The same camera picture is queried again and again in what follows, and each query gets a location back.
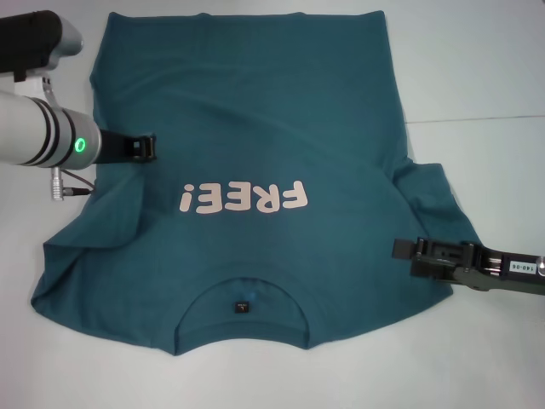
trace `label sticker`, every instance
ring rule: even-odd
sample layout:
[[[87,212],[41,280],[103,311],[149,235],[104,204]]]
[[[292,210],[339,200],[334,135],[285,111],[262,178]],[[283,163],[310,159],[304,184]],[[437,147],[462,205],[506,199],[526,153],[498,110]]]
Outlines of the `label sticker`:
[[[531,262],[511,262],[509,271],[513,273],[535,274],[537,265]]]
[[[250,312],[250,303],[247,301],[237,301],[235,303],[235,314],[247,314]]]

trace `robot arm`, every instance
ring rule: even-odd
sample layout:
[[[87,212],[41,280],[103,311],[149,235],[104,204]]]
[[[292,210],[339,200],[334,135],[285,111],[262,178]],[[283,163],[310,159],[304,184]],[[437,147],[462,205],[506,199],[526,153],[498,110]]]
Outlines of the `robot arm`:
[[[83,47],[68,21],[50,11],[3,18],[0,39],[0,74],[12,72],[15,81],[14,94],[0,91],[0,162],[51,168],[53,199],[62,200],[60,169],[156,158],[155,136],[100,130],[88,115],[57,103],[47,71]]]
[[[474,290],[502,289],[545,296],[545,257],[495,251],[475,243],[396,239],[393,258],[411,260],[410,275]]]

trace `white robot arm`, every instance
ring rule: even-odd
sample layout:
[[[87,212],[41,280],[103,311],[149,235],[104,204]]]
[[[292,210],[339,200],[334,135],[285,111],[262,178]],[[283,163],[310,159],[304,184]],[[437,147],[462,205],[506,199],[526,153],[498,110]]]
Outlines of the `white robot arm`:
[[[130,137],[100,130],[88,115],[61,107],[48,70],[76,55],[81,34],[51,11],[0,19],[0,74],[13,73],[14,94],[0,91],[0,162],[50,168],[52,197],[62,200],[60,170],[95,163],[154,160],[155,136]]]

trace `white table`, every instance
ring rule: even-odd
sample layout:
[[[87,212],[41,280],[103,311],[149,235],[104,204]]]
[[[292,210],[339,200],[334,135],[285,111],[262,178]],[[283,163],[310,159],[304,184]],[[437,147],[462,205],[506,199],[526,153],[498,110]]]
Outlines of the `white table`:
[[[59,102],[85,112],[110,11],[383,9],[416,161],[443,164],[486,245],[545,253],[540,0],[18,0],[0,4],[0,16],[39,9],[63,15],[84,36],[82,54],[63,60],[51,77]],[[541,117],[513,118],[519,116]],[[42,242],[83,201],[51,203],[47,171],[0,165],[2,409],[545,407],[545,297],[456,288],[422,314],[310,351],[232,340],[175,358],[56,325],[35,314],[29,298],[43,270]]]

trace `metal connector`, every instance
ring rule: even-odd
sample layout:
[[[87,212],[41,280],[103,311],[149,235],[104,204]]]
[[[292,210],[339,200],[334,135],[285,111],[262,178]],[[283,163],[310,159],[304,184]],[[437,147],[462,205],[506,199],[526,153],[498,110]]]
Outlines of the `metal connector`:
[[[62,174],[60,173],[60,168],[52,168],[51,169],[51,198],[54,201],[60,202],[64,200],[64,193],[62,189],[63,189]]]

